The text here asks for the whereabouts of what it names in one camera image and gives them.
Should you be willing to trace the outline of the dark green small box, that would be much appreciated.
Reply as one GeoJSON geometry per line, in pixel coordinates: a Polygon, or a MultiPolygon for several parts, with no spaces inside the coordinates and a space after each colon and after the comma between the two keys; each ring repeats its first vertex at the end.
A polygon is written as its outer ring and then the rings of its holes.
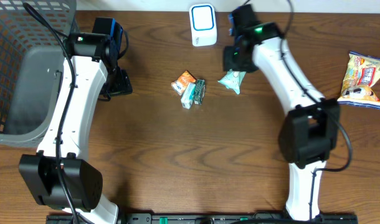
{"type": "Polygon", "coordinates": [[[205,95],[205,90],[206,90],[206,83],[205,80],[197,80],[196,82],[196,87],[194,90],[194,102],[197,105],[201,105],[204,95],[205,95]]]}

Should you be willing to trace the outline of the light teal small box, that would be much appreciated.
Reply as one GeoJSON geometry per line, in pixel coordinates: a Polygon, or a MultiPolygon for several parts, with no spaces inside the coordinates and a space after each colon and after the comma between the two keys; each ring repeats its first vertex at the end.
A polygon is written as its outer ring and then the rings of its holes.
{"type": "Polygon", "coordinates": [[[192,106],[195,88],[196,88],[196,84],[195,83],[190,83],[187,86],[187,88],[184,91],[184,93],[182,94],[181,104],[182,104],[183,108],[189,110],[190,107],[192,106]]]}

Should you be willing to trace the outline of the teal snack packet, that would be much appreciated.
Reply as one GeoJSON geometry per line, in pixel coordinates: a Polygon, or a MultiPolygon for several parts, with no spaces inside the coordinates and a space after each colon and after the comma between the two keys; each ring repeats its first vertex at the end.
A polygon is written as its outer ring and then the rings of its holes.
{"type": "Polygon", "coordinates": [[[242,80],[245,77],[246,72],[238,72],[229,70],[226,75],[221,78],[218,82],[223,84],[227,89],[234,90],[234,92],[240,94],[240,86],[242,80]]]}

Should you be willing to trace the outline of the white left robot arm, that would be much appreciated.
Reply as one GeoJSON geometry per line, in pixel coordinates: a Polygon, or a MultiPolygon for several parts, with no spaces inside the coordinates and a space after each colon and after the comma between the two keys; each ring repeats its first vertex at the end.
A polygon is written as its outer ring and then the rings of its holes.
{"type": "Polygon", "coordinates": [[[97,101],[132,92],[117,61],[125,31],[70,34],[52,120],[19,173],[39,205],[71,214],[73,223],[118,223],[118,205],[103,195],[102,173],[88,163],[88,139],[97,101]]]}

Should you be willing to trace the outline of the orange small snack box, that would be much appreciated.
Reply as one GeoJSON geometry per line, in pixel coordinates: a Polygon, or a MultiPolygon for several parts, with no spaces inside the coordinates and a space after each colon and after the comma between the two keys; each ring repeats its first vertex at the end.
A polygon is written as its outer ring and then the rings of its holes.
{"type": "Polygon", "coordinates": [[[184,71],[177,80],[171,83],[173,90],[181,96],[190,83],[195,83],[196,78],[191,75],[189,71],[184,71]]]}

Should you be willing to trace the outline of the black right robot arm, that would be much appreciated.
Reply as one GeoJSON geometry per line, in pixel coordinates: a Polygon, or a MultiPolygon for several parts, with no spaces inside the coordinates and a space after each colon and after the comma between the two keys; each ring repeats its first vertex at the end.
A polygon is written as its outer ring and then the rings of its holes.
{"type": "Polygon", "coordinates": [[[285,114],[278,145],[290,170],[287,214],[297,221],[316,220],[321,170],[336,146],[339,106],[310,83],[276,23],[235,22],[230,35],[234,44],[224,49],[225,69],[260,70],[285,114]]]}

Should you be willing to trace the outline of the colourful snack chip bag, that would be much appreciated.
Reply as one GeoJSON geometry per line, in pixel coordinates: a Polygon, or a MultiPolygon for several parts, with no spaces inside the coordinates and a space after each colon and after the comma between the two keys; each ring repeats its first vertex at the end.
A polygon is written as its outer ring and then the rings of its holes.
{"type": "Polygon", "coordinates": [[[380,58],[351,51],[338,103],[380,110],[380,99],[372,90],[379,79],[380,58]]]}

